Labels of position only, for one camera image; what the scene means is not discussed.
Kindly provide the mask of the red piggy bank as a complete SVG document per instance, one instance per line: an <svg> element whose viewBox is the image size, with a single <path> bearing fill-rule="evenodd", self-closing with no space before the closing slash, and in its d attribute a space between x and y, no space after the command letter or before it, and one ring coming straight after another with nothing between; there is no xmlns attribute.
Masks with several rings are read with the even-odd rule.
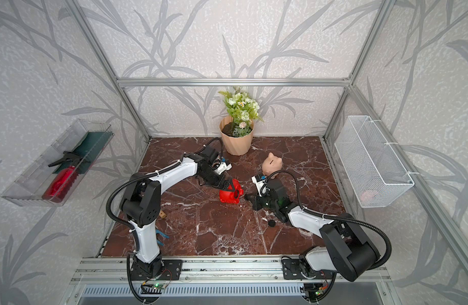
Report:
<svg viewBox="0 0 468 305"><path fill-rule="evenodd" d="M228 185L228 189L220 190L219 194L221 203L238 205L241 197L244 195L244 190L238 180L232 179L231 183Z"/></svg>

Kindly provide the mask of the beige piggy bank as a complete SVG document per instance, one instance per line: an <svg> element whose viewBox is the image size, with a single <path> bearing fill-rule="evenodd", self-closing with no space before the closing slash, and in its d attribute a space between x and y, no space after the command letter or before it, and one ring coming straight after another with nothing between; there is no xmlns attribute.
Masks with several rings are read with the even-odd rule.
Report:
<svg viewBox="0 0 468 305"><path fill-rule="evenodd" d="M274 172L279 171L282 169L283 162L282 158L275 156L272 152L270 152L267 158L264 160L261 170L263 175L270 176Z"/></svg>

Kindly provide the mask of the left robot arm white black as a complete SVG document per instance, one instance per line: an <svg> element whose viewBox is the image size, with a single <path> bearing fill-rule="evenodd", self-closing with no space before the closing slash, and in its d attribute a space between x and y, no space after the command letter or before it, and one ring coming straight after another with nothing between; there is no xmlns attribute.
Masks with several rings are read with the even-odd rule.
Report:
<svg viewBox="0 0 468 305"><path fill-rule="evenodd" d="M233 179L226 175L231 168L231 163L215 148L204 146L197 153L185 153L163 169L134 174L111 193L106 202L106 213L114 222L129 228L136 245L134 262L140 268L156 274L162 263L156 241L156 220L162 194L189 177L199 177L207 186L234 193Z"/></svg>

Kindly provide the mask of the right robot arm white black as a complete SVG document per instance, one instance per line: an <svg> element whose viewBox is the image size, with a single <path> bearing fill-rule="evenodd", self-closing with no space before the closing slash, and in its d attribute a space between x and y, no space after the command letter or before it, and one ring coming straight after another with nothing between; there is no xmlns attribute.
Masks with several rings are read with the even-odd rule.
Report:
<svg viewBox="0 0 468 305"><path fill-rule="evenodd" d="M358 221L348 213L340 216L320 214L292 201L278 179L264 175L252 177L257 192L246 200L254 210L271 211L282 223L305 230L323 239L324 246L304 251L297 259L286 260L285 279L314 279L323 274L341 275L354 282L365 271L385 264L392 254L388 236L379 228Z"/></svg>

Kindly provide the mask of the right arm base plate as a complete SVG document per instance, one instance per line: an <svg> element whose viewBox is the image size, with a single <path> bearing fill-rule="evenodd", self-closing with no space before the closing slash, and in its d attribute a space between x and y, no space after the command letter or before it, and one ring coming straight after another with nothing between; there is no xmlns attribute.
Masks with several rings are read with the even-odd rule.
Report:
<svg viewBox="0 0 468 305"><path fill-rule="evenodd" d="M305 260L288 256L281 257L283 277L285 280L329 280L335 272L332 270L313 270Z"/></svg>

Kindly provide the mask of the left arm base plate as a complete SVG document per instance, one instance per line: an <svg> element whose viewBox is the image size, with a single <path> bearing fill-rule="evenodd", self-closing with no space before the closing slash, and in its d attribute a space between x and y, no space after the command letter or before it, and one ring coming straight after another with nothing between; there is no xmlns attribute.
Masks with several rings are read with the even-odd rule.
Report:
<svg viewBox="0 0 468 305"><path fill-rule="evenodd" d="M180 278L183 261L180 259L166 259L144 263L134 259L130 271L132 281L158 279L163 281L177 281Z"/></svg>

